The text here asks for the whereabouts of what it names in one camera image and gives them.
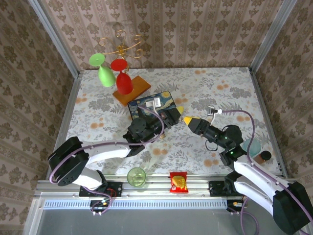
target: wall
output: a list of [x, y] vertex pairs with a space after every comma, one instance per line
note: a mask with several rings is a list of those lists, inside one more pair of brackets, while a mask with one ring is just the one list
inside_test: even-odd
[[73, 77], [26, 0], [0, 1], [0, 234], [22, 234]]
[[81, 70], [89, 57], [112, 51], [98, 45], [125, 30], [144, 56], [132, 68], [248, 67], [281, 0], [43, 0], [44, 8]]
[[313, 199], [313, 1], [297, 2], [257, 79], [287, 169]]

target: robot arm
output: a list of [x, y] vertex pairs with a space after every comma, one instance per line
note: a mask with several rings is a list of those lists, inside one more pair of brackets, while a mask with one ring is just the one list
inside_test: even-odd
[[88, 165], [109, 158], [137, 155], [145, 148], [146, 143], [154, 141], [155, 136], [162, 134], [163, 125], [170, 129], [177, 124], [182, 111], [182, 106], [161, 110], [155, 114], [158, 117], [153, 118], [138, 108], [139, 117], [132, 121], [122, 141], [86, 142], [80, 141], [78, 137], [69, 138], [48, 158], [56, 183], [59, 186], [74, 183], [90, 190], [105, 191], [108, 182], [102, 172], [91, 170]]
[[184, 122], [193, 133], [224, 148], [220, 153], [221, 161], [233, 170], [224, 179], [224, 188], [229, 195], [240, 193], [251, 198], [266, 209], [287, 234], [294, 234], [309, 223], [305, 212], [284, 189], [290, 191], [312, 216], [313, 207], [304, 187], [298, 182], [291, 184], [248, 159], [247, 152], [240, 147], [243, 139], [238, 126], [229, 125], [219, 130], [198, 117], [185, 117]]

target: aluminum frame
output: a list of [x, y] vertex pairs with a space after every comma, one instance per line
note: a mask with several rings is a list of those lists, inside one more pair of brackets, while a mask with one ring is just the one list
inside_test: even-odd
[[[72, 118], [73, 110], [75, 107], [75, 101], [76, 101], [76, 98], [80, 89], [80, 84], [82, 81], [83, 74], [84, 74], [83, 72], [80, 72], [78, 75], [78, 78], [75, 79], [73, 82], [72, 90], [70, 91], [70, 95], [69, 95], [68, 102], [67, 102], [67, 107], [63, 115], [63, 120], [60, 126], [59, 134], [55, 142], [53, 151], [55, 151], [58, 147], [60, 147], [67, 138], [67, 132], [68, 132], [68, 128], [70, 125], [70, 120]], [[45, 177], [46, 179], [49, 178], [50, 173], [51, 173], [51, 168], [49, 167], [46, 177]]]
[[[240, 199], [240, 197], [210, 197], [208, 191], [209, 181], [222, 181], [225, 175], [195, 175], [188, 174], [187, 187], [188, 194], [171, 194], [171, 180], [168, 175], [152, 174], [146, 178], [146, 183], [142, 188], [135, 188], [127, 183], [127, 175], [105, 175], [108, 181], [123, 182], [123, 200], [177, 200], [181, 199], [193, 202], [208, 201], [217, 199]], [[79, 197], [79, 186], [68, 185], [59, 187], [51, 184], [48, 180], [38, 181], [37, 189], [33, 198], [31, 208], [25, 223], [23, 235], [36, 235], [40, 220], [43, 214], [43, 208], [47, 199], [89, 199], [88, 197]], [[93, 200], [102, 200], [102, 197], [94, 197]]]
[[[46, 199], [44, 210], [90, 210], [92, 199]], [[227, 199], [129, 199], [115, 198], [110, 210], [227, 209]]]
[[64, 62], [67, 65], [67, 68], [72, 73], [73, 77], [76, 79], [79, 74], [79, 70], [76, 67], [74, 61], [72, 60], [70, 53], [67, 51], [66, 47], [62, 43], [60, 36], [58, 35], [55, 27], [51, 23], [51, 20], [45, 11], [41, 1], [38, 0], [29, 0], [30, 5], [33, 7], [34, 11], [36, 12], [39, 20], [43, 24], [45, 30], [49, 34], [50, 38], [52, 39], [54, 45], [56, 46], [58, 52], [62, 56]]
[[294, 5], [296, 4], [297, 0], [284, 0], [282, 5], [280, 6], [272, 24], [270, 25], [266, 36], [261, 43], [252, 63], [251, 63], [251, 70], [253, 72], [257, 72], [259, 67], [261, 66], [263, 60], [265, 59], [266, 55], [268, 54], [271, 46], [273, 45], [275, 39], [277, 38], [280, 30], [284, 26], [290, 12], [292, 11]]
[[277, 143], [277, 140], [276, 140], [276, 137], [275, 137], [275, 134], [274, 134], [273, 127], [272, 127], [272, 125], [270, 123], [270, 119], [269, 119], [268, 112], [267, 112], [267, 109], [266, 109], [266, 106], [265, 106], [265, 103], [264, 103], [264, 100], [263, 100], [261, 89], [259, 87], [259, 83], [258, 83], [258, 81], [256, 79], [256, 76], [255, 76], [254, 72], [251, 71], [250, 75], [251, 75], [251, 79], [252, 79], [252, 83], [253, 83], [253, 86], [254, 86], [254, 90], [255, 90], [256, 96], [258, 98], [258, 101], [259, 101], [259, 104], [260, 104], [260, 107], [261, 107], [261, 111], [262, 111], [262, 114], [263, 114], [263, 117], [264, 117], [264, 122], [265, 122], [265, 125], [266, 125], [267, 130], [268, 130], [268, 136], [269, 136], [269, 139], [270, 139], [270, 141], [272, 143], [273, 150], [275, 151], [276, 159], [278, 160], [278, 163], [279, 163], [280, 169], [282, 171], [283, 177], [284, 178], [288, 178], [287, 169], [285, 167], [285, 163], [284, 163], [283, 157], [282, 157], [282, 155], [280, 153], [280, 150], [279, 150], [279, 147], [278, 147], [278, 143]]

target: clear glass cup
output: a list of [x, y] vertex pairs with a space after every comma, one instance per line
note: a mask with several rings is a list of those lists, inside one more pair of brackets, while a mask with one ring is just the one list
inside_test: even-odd
[[131, 186], [142, 187], [146, 181], [146, 173], [143, 169], [135, 167], [128, 172], [127, 181]]

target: green glass cup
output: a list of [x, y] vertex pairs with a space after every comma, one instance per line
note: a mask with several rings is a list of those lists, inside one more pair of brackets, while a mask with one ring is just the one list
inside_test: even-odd
[[98, 77], [104, 87], [111, 87], [115, 84], [116, 78], [112, 70], [102, 66], [105, 56], [102, 53], [96, 53], [89, 58], [89, 63], [92, 66], [99, 66]]
[[146, 173], [143, 169], [135, 167], [128, 172], [127, 181], [131, 186], [142, 187], [146, 181]]

